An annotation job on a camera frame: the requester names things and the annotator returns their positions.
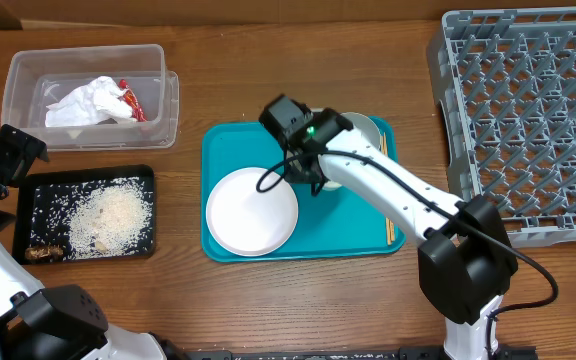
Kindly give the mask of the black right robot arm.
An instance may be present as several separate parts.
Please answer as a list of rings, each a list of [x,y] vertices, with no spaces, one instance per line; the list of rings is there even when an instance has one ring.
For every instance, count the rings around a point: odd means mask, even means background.
[[[314,112],[281,95],[260,124],[278,142],[283,177],[317,195],[326,182],[349,189],[417,246],[419,286],[445,318],[443,359],[493,359],[494,311],[518,269],[498,210],[465,201],[416,177],[366,140],[333,109]]]

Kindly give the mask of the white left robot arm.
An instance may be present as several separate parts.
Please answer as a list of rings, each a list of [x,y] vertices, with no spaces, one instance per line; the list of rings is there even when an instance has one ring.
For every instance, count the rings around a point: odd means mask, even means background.
[[[25,178],[33,162],[47,160],[46,144],[10,125],[0,128],[0,201]],[[0,231],[14,221],[0,211]],[[77,285],[45,287],[0,242],[0,359],[183,360],[170,341],[108,323]]]

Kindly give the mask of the red snack wrapper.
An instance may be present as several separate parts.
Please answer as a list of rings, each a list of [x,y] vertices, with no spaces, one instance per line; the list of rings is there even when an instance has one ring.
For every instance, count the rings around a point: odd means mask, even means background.
[[[131,118],[136,122],[147,122],[148,118],[128,82],[125,79],[121,79],[118,87],[123,91],[123,94],[119,97],[120,101],[131,108]]]

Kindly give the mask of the white tissue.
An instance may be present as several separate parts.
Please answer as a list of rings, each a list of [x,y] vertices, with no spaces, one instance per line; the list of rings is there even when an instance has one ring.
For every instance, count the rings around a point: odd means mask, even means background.
[[[133,107],[124,99],[127,92],[111,77],[100,76],[72,90],[57,103],[47,105],[45,126],[92,126],[110,119],[116,123],[135,123],[138,118]]]

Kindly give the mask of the grey-green bowl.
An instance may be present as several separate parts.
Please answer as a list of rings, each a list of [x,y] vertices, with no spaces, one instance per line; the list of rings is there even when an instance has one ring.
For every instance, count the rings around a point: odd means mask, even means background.
[[[354,146],[370,144],[376,150],[381,149],[381,133],[368,116],[356,112],[343,112],[342,116],[353,125],[350,135],[345,136],[348,142]]]

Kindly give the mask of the pale green cup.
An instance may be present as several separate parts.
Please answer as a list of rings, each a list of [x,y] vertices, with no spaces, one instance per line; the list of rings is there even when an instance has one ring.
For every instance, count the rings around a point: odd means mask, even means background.
[[[342,185],[339,184],[339,183],[337,183],[337,182],[327,181],[327,182],[325,182],[325,183],[323,184],[322,189],[323,189],[324,191],[335,191],[335,190],[337,190],[337,189],[339,189],[339,188],[341,188],[341,187],[342,187]]]

